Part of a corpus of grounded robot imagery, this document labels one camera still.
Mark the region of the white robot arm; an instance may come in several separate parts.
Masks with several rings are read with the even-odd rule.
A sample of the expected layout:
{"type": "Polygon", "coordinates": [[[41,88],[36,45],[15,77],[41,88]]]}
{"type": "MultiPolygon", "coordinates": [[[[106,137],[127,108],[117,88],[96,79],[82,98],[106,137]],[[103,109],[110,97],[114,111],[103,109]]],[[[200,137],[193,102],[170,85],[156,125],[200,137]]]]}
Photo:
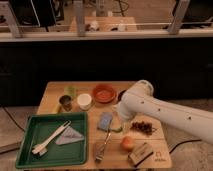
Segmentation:
{"type": "Polygon", "coordinates": [[[120,119],[128,122],[137,114],[145,114],[213,144],[213,112],[159,100],[153,93],[149,81],[134,83],[116,105],[120,119]]]}

